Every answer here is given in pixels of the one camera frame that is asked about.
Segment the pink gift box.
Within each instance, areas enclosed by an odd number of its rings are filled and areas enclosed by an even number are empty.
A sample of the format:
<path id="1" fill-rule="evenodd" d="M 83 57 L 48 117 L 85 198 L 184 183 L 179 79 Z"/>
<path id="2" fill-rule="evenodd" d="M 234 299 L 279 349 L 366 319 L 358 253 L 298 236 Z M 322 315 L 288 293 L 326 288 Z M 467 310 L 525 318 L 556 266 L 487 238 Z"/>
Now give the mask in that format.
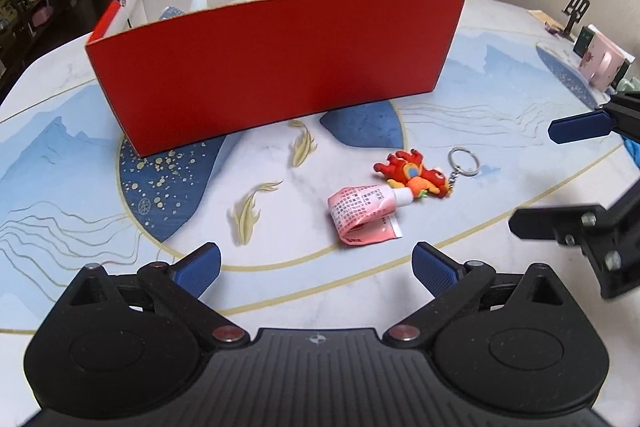
<path id="1" fill-rule="evenodd" d="M 591 39 L 582 54 L 578 70 L 591 87 L 604 92 L 620 76 L 626 74 L 636 59 L 618 46 L 596 26 L 589 25 Z"/>

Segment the pink squeezed tube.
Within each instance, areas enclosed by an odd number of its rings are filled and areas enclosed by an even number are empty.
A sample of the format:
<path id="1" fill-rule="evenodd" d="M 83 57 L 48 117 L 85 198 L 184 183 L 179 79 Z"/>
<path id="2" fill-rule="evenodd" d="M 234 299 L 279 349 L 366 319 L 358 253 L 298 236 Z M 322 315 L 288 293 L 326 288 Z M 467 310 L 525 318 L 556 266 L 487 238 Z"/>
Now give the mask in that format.
<path id="1" fill-rule="evenodd" d="M 328 199 L 337 236 L 348 246 L 367 246 L 402 236 L 395 212 L 414 201 L 409 187 L 344 187 Z"/>

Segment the red and white cardboard box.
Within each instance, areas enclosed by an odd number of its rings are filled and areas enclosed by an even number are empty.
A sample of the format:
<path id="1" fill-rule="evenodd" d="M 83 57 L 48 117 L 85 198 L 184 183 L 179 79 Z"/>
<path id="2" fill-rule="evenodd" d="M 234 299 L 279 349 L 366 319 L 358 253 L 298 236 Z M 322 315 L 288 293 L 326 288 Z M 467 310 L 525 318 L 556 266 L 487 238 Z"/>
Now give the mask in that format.
<path id="1" fill-rule="evenodd" d="M 149 156 L 212 136 L 430 92 L 464 0 L 114 0 L 86 42 Z M 175 6 L 186 14 L 160 20 Z"/>

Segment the dark blue sachet packet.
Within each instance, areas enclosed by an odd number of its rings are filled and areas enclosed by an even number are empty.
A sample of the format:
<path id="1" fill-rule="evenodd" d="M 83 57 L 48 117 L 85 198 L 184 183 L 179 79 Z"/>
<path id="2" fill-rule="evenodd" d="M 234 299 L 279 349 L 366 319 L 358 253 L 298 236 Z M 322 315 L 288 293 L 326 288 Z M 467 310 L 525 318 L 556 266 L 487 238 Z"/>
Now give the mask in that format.
<path id="1" fill-rule="evenodd" d="M 160 20 L 170 20 L 171 18 L 186 14 L 183 10 L 176 8 L 175 6 L 168 6 L 160 13 Z"/>

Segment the red dragon keychain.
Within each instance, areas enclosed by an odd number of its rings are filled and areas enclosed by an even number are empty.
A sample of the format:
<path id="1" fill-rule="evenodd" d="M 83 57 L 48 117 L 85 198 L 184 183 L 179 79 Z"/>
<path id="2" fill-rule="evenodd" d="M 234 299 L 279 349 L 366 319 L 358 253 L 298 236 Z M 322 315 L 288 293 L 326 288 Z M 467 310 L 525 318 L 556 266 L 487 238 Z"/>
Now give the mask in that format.
<path id="1" fill-rule="evenodd" d="M 451 167 L 448 174 L 442 169 L 427 167 L 423 154 L 415 148 L 396 150 L 386 157 L 385 162 L 376 162 L 373 171 L 397 190 L 408 188 L 414 199 L 444 199 L 454 191 L 457 179 L 477 176 L 482 165 L 472 150 L 462 146 L 453 147 L 447 154 L 447 160 Z"/>

